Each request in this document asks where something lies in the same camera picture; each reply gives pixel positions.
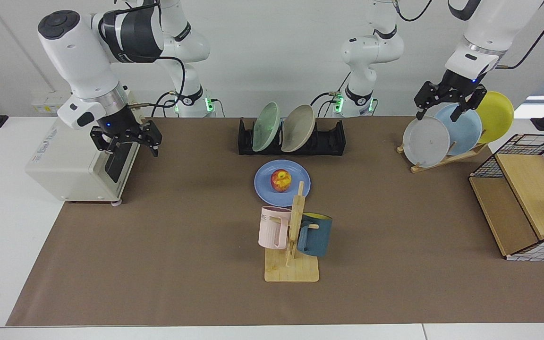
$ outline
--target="white wall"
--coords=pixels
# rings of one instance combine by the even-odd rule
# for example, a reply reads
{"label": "white wall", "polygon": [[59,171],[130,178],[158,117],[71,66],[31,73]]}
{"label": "white wall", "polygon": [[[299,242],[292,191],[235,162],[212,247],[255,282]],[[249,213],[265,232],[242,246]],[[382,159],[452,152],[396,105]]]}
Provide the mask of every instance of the white wall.
{"label": "white wall", "polygon": [[[426,2],[404,0],[402,11],[413,17]],[[452,1],[454,6],[462,2]],[[223,100],[228,116],[256,116],[269,101],[277,101],[287,115],[316,94],[337,90],[348,71],[341,62],[341,44],[371,32],[366,0],[184,0],[183,6],[193,28],[212,46],[210,58],[195,67],[214,97]],[[37,39],[43,16],[57,9],[90,13],[112,8],[112,0],[0,0],[0,112],[32,115],[30,91],[68,90]],[[419,21],[400,22],[404,56],[376,66],[378,114],[414,114],[412,98],[424,81],[440,80],[465,27],[451,16],[445,0],[435,0]],[[543,27],[544,6],[503,62],[517,62]],[[153,101],[171,87],[155,65],[117,64],[114,69],[142,101]],[[484,84],[518,106],[543,80],[544,39],[525,64],[514,71],[497,70]]]}

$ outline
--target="plate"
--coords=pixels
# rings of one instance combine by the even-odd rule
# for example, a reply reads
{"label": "plate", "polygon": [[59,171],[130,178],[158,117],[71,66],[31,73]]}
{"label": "plate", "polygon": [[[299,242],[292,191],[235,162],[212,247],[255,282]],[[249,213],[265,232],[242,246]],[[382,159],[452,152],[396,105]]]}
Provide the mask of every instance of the plate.
{"label": "plate", "polygon": [[490,143],[503,137],[513,123],[513,105],[502,93],[488,91],[476,109],[482,120],[484,135],[480,143]]}
{"label": "plate", "polygon": [[449,156],[456,156],[470,151],[482,135],[482,121],[474,110],[467,110],[456,122],[451,120],[451,114],[458,105],[447,105],[436,113],[436,118],[440,119],[449,130],[450,144],[456,143],[450,149]]}
{"label": "plate", "polygon": [[[291,174],[291,186],[285,192],[274,190],[270,183],[270,176],[278,169],[285,169]],[[308,171],[294,161],[278,159],[269,161],[259,168],[253,184],[255,192],[264,202],[272,206],[288,207],[293,205],[293,196],[298,194],[300,181],[304,181],[304,196],[307,196],[311,186]]]}
{"label": "plate", "polygon": [[422,120],[415,119],[404,130],[404,155],[410,163],[431,168],[446,157],[450,137],[449,130],[438,119],[429,116],[424,116]]}
{"label": "plate", "polygon": [[253,127],[253,151],[258,153],[274,140],[281,125],[281,112],[278,104],[271,102],[263,108]]}
{"label": "plate", "polygon": [[298,150],[312,135],[316,115],[309,105],[302,105],[287,117],[282,124],[282,146],[280,149],[286,153]]}

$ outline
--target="blue mug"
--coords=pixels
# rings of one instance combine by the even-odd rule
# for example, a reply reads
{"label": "blue mug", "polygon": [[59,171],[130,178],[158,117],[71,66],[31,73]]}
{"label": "blue mug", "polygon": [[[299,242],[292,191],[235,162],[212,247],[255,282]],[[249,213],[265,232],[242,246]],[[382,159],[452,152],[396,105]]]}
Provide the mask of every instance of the blue mug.
{"label": "blue mug", "polygon": [[305,212],[302,217],[297,249],[310,256],[324,256],[331,237],[333,219],[314,212]]}

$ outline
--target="red apple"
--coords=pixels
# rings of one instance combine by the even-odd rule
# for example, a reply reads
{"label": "red apple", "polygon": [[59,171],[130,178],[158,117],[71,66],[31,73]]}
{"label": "red apple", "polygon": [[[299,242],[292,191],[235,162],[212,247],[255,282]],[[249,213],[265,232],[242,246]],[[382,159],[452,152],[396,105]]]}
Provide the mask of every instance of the red apple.
{"label": "red apple", "polygon": [[278,169],[270,176],[272,188],[278,192],[285,192],[291,186],[291,174],[285,169]]}

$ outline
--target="mug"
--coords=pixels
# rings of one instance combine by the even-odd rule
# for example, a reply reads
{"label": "mug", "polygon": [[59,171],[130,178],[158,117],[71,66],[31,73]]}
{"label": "mug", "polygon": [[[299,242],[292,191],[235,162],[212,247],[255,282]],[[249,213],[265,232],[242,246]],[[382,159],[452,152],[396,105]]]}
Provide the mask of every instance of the mug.
{"label": "mug", "polygon": [[263,206],[259,221],[259,245],[270,249],[287,248],[287,232],[291,209]]}
{"label": "mug", "polygon": [[331,237],[333,219],[314,212],[305,212],[302,217],[297,249],[310,256],[324,256]]}

